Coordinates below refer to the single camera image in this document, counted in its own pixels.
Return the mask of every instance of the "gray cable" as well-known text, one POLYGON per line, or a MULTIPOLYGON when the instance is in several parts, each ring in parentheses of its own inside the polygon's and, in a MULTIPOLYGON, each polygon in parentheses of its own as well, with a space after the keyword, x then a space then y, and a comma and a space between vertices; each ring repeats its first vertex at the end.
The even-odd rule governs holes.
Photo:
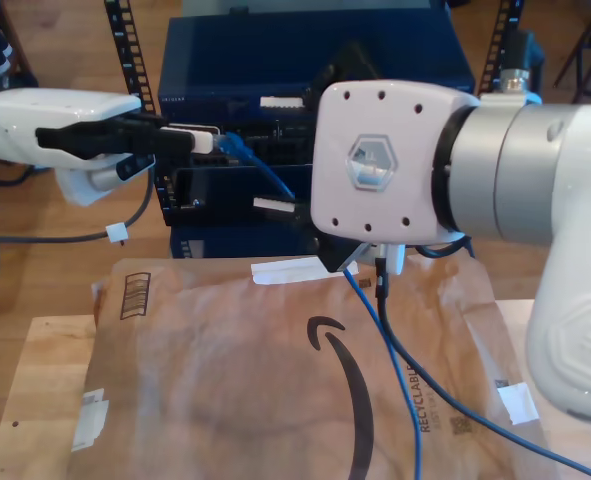
MULTIPOLYGON (((148 185, 146 187, 146 193, 144 194, 144 200, 139 206, 137 211, 131 218, 124 222, 126 227, 133 225, 139 218, 144 214, 153 194, 153 185, 155 183, 155 176, 153 169, 148 170, 148 185)), ((88 235, 79 235, 77 237, 0 237, 0 243, 13 243, 13 244, 62 244, 62 243, 82 243, 92 242, 101 238, 108 237, 106 231, 91 233, 88 235)))

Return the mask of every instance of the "hexagonal logo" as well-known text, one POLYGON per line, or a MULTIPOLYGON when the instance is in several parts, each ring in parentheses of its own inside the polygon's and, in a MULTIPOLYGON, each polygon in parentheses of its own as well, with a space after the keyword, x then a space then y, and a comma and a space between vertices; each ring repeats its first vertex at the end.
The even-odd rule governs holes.
POLYGON ((360 135, 346 160, 355 188, 374 192, 386 189, 397 165, 388 135, 360 135))
POLYGON ((557 370, 578 388, 591 390, 591 298, 551 325, 549 346, 557 370))

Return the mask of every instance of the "cable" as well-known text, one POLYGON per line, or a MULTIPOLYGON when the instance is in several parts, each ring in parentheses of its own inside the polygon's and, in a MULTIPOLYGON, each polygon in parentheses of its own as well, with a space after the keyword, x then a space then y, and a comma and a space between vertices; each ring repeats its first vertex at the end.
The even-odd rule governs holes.
POLYGON ((282 181, 281 178, 264 162, 255 156, 253 150, 244 144, 244 140, 239 135, 227 133, 219 135, 215 139, 217 147, 226 155, 237 158, 245 165, 257 167, 260 172, 270 181, 277 190, 279 190, 289 200, 295 200, 295 194, 282 181))
POLYGON ((406 402, 406 406, 408 407, 408 413, 410 413, 411 420, 413 421, 413 430, 415 432, 415 480, 420 480, 422 478, 422 431, 419 425, 419 417, 417 416, 417 411, 415 410, 415 407, 413 405, 411 394, 408 391, 408 385, 404 380, 402 367, 399 364, 399 359, 395 354, 393 345, 391 344, 390 339, 386 336, 386 333, 382 328, 382 324, 380 323, 379 318, 377 317, 377 313, 375 313, 373 306, 368 301, 368 298, 366 298, 364 291, 361 288, 359 288, 359 286, 355 282, 355 279, 353 278, 353 275, 351 275, 351 272, 349 272, 348 270, 344 270, 344 276, 348 280, 348 283, 351 284, 351 287, 353 287, 353 290, 355 290, 355 293, 357 293, 359 298, 362 300, 362 303, 364 303, 364 306, 366 307, 366 310, 368 310, 368 313, 370 313, 371 317, 373 318, 373 321, 375 322, 375 325, 377 326, 379 333, 382 335, 382 338, 384 339, 384 343, 386 344, 386 349, 388 350, 388 354, 391 357, 391 361, 393 362, 393 367, 395 368, 395 373, 397 374, 397 380, 399 381, 399 385, 402 388, 404 401, 406 402))
POLYGON ((17 178, 13 180, 0 180, 0 187, 16 187, 17 185, 21 185, 24 183, 29 177, 32 175, 47 172, 48 169, 45 170, 36 170, 33 165, 26 167, 24 172, 17 178))
POLYGON ((399 339, 395 336, 395 333, 391 328, 391 324, 388 321, 388 316, 386 314, 386 298, 388 297, 388 274, 386 273, 386 260, 376 259, 375 267, 377 273, 377 287, 375 290, 375 296, 377 297, 377 310, 379 313, 379 319, 382 328, 384 329, 384 332, 393 344, 393 348, 395 349, 395 351, 400 354, 404 361, 408 363, 411 366, 411 368, 413 368, 413 370, 415 370, 415 372, 426 382, 426 384, 429 387, 431 387, 451 407, 463 413, 471 420, 504 437, 505 439, 513 443, 516 443, 517 445, 524 447, 533 453, 537 453, 538 455, 559 462, 563 465, 566 465, 570 468, 577 470, 578 472, 581 472, 591 477, 590 468, 580 463, 574 462, 573 460, 570 460, 566 457, 558 455, 557 453, 553 453, 549 450, 546 450, 545 448, 542 448, 539 445, 535 445, 534 443, 531 443, 528 440, 518 437, 514 433, 509 432, 508 430, 500 427, 499 425, 496 425, 490 420, 477 414, 470 408, 462 405, 459 401, 453 398, 446 390, 444 390, 444 388, 442 388, 442 386, 439 383, 437 383, 437 381, 433 379, 433 377, 431 377, 419 363, 417 363, 417 361, 408 353, 408 351, 406 351, 399 339))
POLYGON ((473 246, 471 244, 471 237, 462 237, 450 245, 436 250, 422 246, 415 247, 415 250, 417 250, 417 253, 419 253, 421 256, 426 258, 444 258, 448 257, 449 255, 453 255, 462 248, 468 250, 468 253, 471 255, 471 257, 475 258, 475 253, 473 252, 473 246))
MULTIPOLYGON (((148 185, 146 186, 146 193, 144 194, 144 200, 139 206, 137 211, 131 218, 124 222, 126 227, 133 225, 139 218, 144 214, 153 194, 154 185, 154 174, 153 169, 148 170, 148 185)), ((92 242, 101 238, 108 237, 106 231, 91 233, 89 235, 80 235, 77 237, 0 237, 0 243, 13 243, 13 244, 60 244, 60 243, 81 243, 81 242, 92 242)))

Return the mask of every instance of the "amazon logo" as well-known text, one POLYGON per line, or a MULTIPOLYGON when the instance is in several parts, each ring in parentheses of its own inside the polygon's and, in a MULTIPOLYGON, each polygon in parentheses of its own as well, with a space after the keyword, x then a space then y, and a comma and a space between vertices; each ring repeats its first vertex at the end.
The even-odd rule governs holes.
MULTIPOLYGON (((306 326, 308 341, 317 351, 322 349, 317 336, 320 325, 346 330, 344 325, 329 317, 313 317, 306 326)), ((342 364, 348 388, 353 402, 353 419, 355 424, 355 443, 353 446, 353 461, 348 480, 365 480, 373 457, 375 442, 375 426, 373 421, 373 407, 368 395, 368 387, 357 362, 351 352, 339 338, 330 332, 325 334, 328 342, 335 350, 337 358, 342 364)))

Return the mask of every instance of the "barcode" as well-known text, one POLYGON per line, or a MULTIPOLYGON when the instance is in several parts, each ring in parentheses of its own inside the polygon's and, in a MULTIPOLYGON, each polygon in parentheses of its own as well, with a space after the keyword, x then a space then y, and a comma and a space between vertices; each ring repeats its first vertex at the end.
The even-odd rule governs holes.
POLYGON ((120 320, 146 316, 148 289, 151 284, 150 273, 133 273, 124 279, 124 298, 120 320))
POLYGON ((453 435, 473 433, 473 422, 468 417, 452 417, 451 427, 453 428, 453 435))

